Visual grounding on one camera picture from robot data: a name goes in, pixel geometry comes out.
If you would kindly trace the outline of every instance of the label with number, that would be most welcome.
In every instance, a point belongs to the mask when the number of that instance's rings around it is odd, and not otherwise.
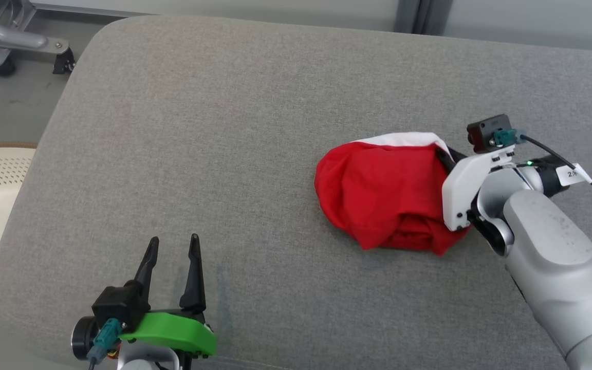
[[[578,169],[582,168],[577,163],[573,163],[575,167]],[[581,173],[576,170],[571,169],[568,166],[562,166],[557,168],[557,175],[559,176],[559,182],[561,183],[562,187],[567,187],[568,185],[573,185],[573,183],[578,183],[584,181],[584,178]]]

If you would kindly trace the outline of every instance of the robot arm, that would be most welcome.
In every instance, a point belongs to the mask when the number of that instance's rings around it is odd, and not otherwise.
[[[513,164],[517,137],[508,135],[517,133],[505,115],[468,132],[477,155],[460,160],[442,186],[447,227],[472,223],[505,258],[568,367],[592,370],[592,242],[549,199],[568,188],[563,164],[554,157]]]

